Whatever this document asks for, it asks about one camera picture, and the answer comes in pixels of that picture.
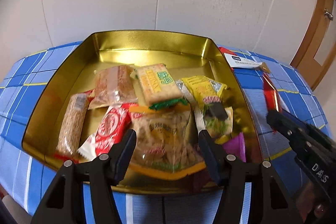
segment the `blue plaid tablecloth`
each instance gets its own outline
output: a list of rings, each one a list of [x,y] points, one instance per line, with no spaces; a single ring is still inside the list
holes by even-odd
[[[29,214],[33,215],[55,172],[26,154],[21,140],[32,111],[56,69],[81,42],[74,42],[35,53],[17,61],[0,83],[0,184]],[[226,47],[238,56],[265,62],[276,85],[284,109],[321,129],[330,137],[321,105],[302,76],[287,64],[272,58]],[[286,138],[273,133],[266,123],[266,105],[261,72],[234,69],[248,98],[256,124],[264,159],[272,162],[287,189],[294,194],[307,180],[294,162],[294,152]],[[94,223],[90,189],[83,186],[87,223]],[[245,186],[241,223],[247,224],[251,185]],[[186,196],[141,196],[114,192],[113,196],[124,224],[212,223],[221,198],[221,190]]]

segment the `white snack bar package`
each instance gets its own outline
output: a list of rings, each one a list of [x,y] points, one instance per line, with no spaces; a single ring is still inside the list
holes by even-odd
[[[260,69],[266,73],[270,73],[269,68],[264,62],[256,62],[244,57],[224,53],[226,61],[231,68]]]

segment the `gold metal tin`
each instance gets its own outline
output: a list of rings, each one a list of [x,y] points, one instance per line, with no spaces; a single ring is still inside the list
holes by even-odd
[[[46,166],[58,170],[62,162],[53,157],[59,130],[70,96],[94,88],[94,71],[118,64],[144,66],[164,63],[174,79],[205,75],[228,85],[223,100],[234,109],[233,134],[244,133],[246,157],[261,162],[261,149],[248,104],[225,58],[209,38],[189,34],[126,30],[98,32],[90,35],[61,64],[43,91],[30,117],[22,140],[24,151]],[[134,81],[140,103],[140,86]],[[80,145],[98,127],[107,108],[86,114]],[[191,143],[197,131],[191,115],[186,130]],[[192,192],[193,176],[176,181],[153,179],[127,170],[124,180],[113,190],[139,194]]]

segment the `cracker package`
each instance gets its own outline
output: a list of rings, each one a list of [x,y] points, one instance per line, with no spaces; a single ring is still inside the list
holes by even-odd
[[[128,65],[120,65],[98,72],[95,78],[94,99],[89,109],[136,102],[137,97],[130,77],[132,70]]]
[[[182,102],[183,94],[176,86],[164,64],[155,64],[136,69],[146,104],[159,110]]]
[[[205,168],[202,157],[185,139],[190,107],[178,105],[170,112],[130,107],[137,144],[129,167],[141,174],[178,180]]]

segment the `door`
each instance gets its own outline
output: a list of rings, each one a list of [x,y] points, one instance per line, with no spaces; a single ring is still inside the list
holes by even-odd
[[[317,0],[305,37],[291,62],[312,90],[322,80],[336,53],[336,36],[325,39],[332,22],[333,4],[334,0]],[[336,20],[331,24],[335,28]]]

